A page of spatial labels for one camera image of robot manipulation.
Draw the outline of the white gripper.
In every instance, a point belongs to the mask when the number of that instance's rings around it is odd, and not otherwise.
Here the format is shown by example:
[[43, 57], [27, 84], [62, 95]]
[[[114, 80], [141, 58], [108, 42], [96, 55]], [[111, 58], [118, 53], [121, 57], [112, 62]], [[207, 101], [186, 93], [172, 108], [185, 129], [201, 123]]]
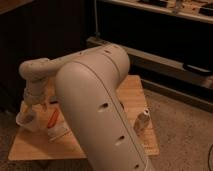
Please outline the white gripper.
[[23, 98], [24, 102], [28, 105], [28, 107], [21, 113], [20, 119], [22, 124], [28, 124], [34, 120], [35, 111], [31, 107], [32, 105], [41, 104], [42, 110], [44, 112], [48, 111], [48, 106], [45, 102], [46, 100], [45, 92], [32, 93], [27, 88], [25, 88]]

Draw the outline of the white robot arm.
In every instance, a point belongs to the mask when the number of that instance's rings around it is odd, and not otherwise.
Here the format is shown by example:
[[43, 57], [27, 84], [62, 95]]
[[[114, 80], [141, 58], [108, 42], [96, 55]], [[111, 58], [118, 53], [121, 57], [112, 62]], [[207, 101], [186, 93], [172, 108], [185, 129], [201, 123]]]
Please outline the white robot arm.
[[41, 104], [47, 78], [55, 78], [62, 114], [94, 171], [155, 171], [117, 96], [130, 60], [117, 44], [105, 44], [50, 60], [20, 64], [25, 104]]

